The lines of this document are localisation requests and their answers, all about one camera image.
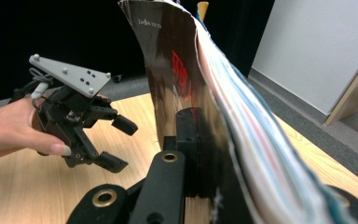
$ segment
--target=finger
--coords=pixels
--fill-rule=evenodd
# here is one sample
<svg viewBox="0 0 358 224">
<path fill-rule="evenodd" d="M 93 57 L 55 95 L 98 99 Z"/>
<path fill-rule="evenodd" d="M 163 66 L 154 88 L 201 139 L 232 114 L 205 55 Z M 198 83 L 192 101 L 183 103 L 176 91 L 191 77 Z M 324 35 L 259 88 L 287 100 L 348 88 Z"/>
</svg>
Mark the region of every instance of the finger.
<svg viewBox="0 0 358 224">
<path fill-rule="evenodd" d="M 101 97 L 101 98 L 103 98 L 103 99 L 109 99 L 107 96 L 102 95 L 102 94 L 100 94 L 100 93 L 98 93 L 97 96 L 99 96 L 99 97 Z"/>
<path fill-rule="evenodd" d="M 34 149 L 38 152 L 48 155 L 70 156 L 69 148 L 61 139 L 48 133 L 41 133 L 37 130 L 31 130 L 30 135 L 22 138 L 25 147 Z"/>
</svg>

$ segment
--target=screw hole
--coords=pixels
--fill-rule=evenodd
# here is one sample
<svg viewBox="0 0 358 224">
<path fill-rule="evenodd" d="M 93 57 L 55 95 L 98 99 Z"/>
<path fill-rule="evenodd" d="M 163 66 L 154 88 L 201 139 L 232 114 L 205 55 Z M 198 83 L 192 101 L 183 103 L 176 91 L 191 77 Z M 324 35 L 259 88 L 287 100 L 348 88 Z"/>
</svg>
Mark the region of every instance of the screw hole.
<svg viewBox="0 0 358 224">
<path fill-rule="evenodd" d="M 162 155 L 162 159 L 166 162 L 174 162 L 178 160 L 178 157 L 173 153 L 166 153 Z"/>
<path fill-rule="evenodd" d="M 117 193 L 113 189 L 102 189 L 92 197 L 92 203 L 96 207 L 106 207 L 114 203 Z"/>
<path fill-rule="evenodd" d="M 162 214 L 160 213 L 151 213 L 146 218 L 147 224 L 161 224 L 164 221 L 164 218 L 162 217 Z"/>
</svg>

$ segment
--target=black mount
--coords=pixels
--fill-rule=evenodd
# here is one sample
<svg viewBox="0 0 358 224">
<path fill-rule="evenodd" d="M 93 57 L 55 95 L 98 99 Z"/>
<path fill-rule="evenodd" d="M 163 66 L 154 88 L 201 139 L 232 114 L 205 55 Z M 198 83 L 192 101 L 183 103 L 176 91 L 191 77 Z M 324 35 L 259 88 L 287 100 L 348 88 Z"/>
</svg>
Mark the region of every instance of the black mount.
<svg viewBox="0 0 358 224">
<path fill-rule="evenodd" d="M 110 184 L 90 190 L 67 223 L 183 223 L 185 197 L 200 195 L 199 112 L 176 114 L 177 136 L 164 138 L 145 179 L 127 190 Z"/>
</svg>

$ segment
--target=gray floor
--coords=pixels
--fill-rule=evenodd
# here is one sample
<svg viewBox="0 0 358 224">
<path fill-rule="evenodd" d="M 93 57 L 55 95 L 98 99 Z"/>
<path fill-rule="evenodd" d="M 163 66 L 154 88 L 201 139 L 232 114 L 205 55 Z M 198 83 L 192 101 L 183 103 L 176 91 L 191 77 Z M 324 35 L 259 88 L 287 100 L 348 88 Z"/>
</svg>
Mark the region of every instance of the gray floor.
<svg viewBox="0 0 358 224">
<path fill-rule="evenodd" d="M 255 70 L 251 71 L 248 81 L 273 113 L 358 176 L 358 113 L 325 126 L 324 115 Z M 113 101 L 147 92 L 145 75 L 123 76 L 120 82 L 109 82 L 101 90 L 101 94 Z M 6 103 L 7 100 L 0 101 L 0 106 Z"/>
</svg>

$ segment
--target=fingernail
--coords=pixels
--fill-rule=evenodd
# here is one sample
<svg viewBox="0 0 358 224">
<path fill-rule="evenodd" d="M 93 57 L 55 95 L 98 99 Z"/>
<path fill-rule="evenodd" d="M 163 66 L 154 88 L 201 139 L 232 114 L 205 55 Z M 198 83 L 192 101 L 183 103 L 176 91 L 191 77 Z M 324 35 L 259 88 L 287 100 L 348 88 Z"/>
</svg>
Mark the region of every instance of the fingernail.
<svg viewBox="0 0 358 224">
<path fill-rule="evenodd" d="M 51 146 L 51 152 L 55 155 L 63 155 L 63 156 L 70 156 L 72 151 L 71 148 L 69 148 L 67 145 L 64 144 L 53 144 Z"/>
</svg>

